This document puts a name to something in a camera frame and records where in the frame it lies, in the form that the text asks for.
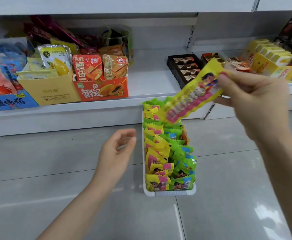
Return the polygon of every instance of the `black round logo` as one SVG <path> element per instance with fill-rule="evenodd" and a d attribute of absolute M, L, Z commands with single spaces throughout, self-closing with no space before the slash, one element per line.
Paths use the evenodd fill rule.
<path fill-rule="evenodd" d="M 49 51 L 46 51 L 46 50 L 45 50 L 45 51 L 43 52 L 43 55 L 44 55 L 46 58 L 48 58 L 48 57 L 50 56 L 50 53 L 49 53 Z"/>

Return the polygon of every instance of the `hand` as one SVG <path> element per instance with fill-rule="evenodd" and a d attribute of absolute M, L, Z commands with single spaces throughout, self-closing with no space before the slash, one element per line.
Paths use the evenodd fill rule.
<path fill-rule="evenodd" d="M 135 145 L 136 129 L 117 130 L 101 147 L 91 184 L 102 182 L 102 187 L 112 190 L 124 174 Z"/>
<path fill-rule="evenodd" d="M 289 132 L 286 80 L 230 70 L 227 74 L 217 80 L 230 98 L 218 97 L 215 102 L 235 109 L 250 139 L 266 142 Z"/>

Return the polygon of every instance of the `yellow display box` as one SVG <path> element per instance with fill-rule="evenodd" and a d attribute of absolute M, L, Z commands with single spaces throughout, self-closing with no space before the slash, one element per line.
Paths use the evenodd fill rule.
<path fill-rule="evenodd" d="M 254 54 L 250 67 L 258 74 L 284 78 L 292 83 L 292 66 L 277 66 L 259 53 Z"/>
<path fill-rule="evenodd" d="M 28 64 L 23 71 L 29 70 Z M 80 101 L 73 83 L 74 70 L 68 74 L 44 79 L 17 79 L 38 105 L 64 104 Z"/>

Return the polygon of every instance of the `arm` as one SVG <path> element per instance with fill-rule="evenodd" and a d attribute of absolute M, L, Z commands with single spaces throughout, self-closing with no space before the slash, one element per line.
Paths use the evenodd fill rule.
<path fill-rule="evenodd" d="M 234 107 L 263 157 L 273 189 L 292 233 L 292 133 L 288 124 L 287 81 L 227 71 L 218 82 L 228 98 L 215 102 Z"/>
<path fill-rule="evenodd" d="M 135 129 L 121 129 L 104 143 L 90 183 L 40 234 L 37 240 L 82 239 L 87 228 L 94 222 L 108 194 L 125 172 L 129 157 L 136 145 L 135 136 Z"/>

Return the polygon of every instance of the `tiled floor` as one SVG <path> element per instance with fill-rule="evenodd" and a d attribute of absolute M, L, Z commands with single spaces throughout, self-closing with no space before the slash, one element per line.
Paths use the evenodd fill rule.
<path fill-rule="evenodd" d="M 290 112 L 292 128 L 292 111 Z M 256 146 L 236 118 L 184 120 L 193 196 L 147 197 L 138 134 L 128 169 L 84 239 L 291 240 Z M 35 239 L 86 186 L 116 126 L 0 138 L 0 240 Z"/>

